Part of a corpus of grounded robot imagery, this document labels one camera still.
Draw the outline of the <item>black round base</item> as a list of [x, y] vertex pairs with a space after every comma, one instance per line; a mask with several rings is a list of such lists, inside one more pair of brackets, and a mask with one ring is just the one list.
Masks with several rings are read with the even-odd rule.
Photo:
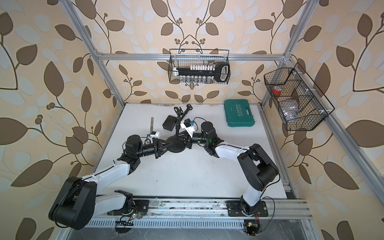
[[167, 150], [171, 153], [181, 153], [186, 149], [187, 145], [184, 138], [172, 136], [169, 137], [167, 141], [171, 143], [171, 145], [167, 147]]

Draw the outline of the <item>black mic stand rod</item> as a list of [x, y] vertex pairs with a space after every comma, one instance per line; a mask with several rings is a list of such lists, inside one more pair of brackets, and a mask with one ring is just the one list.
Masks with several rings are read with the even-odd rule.
[[175, 132], [175, 135], [173, 137], [173, 142], [176, 143], [179, 141], [179, 131], [180, 131], [180, 124], [181, 124], [181, 120], [183, 118], [183, 115], [184, 115], [184, 111], [182, 110], [181, 107], [174, 107], [174, 111], [177, 115], [177, 120], [176, 120], [176, 125], [175, 125], [175, 128], [176, 128], [176, 132]]

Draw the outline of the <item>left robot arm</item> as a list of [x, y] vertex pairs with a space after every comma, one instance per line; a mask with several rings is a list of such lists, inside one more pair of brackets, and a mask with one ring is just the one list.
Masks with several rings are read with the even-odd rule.
[[144, 144], [138, 135], [128, 137], [123, 145], [123, 153], [111, 166], [85, 177], [69, 177], [62, 186], [50, 211], [49, 219], [60, 228], [80, 230], [92, 218], [120, 212], [124, 216], [135, 217], [138, 207], [133, 194], [115, 190], [103, 195], [103, 189], [117, 180], [133, 173], [146, 156], [161, 157], [173, 144], [170, 141], [154, 138]]

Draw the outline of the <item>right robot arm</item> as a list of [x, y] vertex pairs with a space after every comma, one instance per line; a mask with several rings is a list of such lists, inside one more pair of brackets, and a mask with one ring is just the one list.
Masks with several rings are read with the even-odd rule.
[[189, 120], [179, 124], [175, 137], [186, 148], [190, 149], [193, 144], [202, 145], [210, 156], [239, 163], [248, 181], [241, 204], [244, 211], [251, 211], [259, 204], [266, 188], [279, 182], [275, 181], [280, 175], [278, 167], [259, 144], [250, 147], [231, 145], [218, 137], [211, 122], [204, 121], [200, 133], [196, 133], [194, 124], [195, 122]]

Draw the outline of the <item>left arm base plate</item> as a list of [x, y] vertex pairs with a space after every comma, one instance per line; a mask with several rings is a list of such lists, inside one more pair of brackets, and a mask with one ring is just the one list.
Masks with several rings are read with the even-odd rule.
[[139, 214], [145, 216], [149, 210], [148, 200], [128, 200], [120, 210], [121, 215], [128, 216], [133, 214]]

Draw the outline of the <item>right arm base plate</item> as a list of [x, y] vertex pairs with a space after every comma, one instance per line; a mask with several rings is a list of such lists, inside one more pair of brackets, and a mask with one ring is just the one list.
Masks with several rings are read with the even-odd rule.
[[226, 201], [228, 215], [230, 217], [268, 217], [268, 208], [265, 201], [259, 201], [256, 205], [250, 207], [243, 200]]

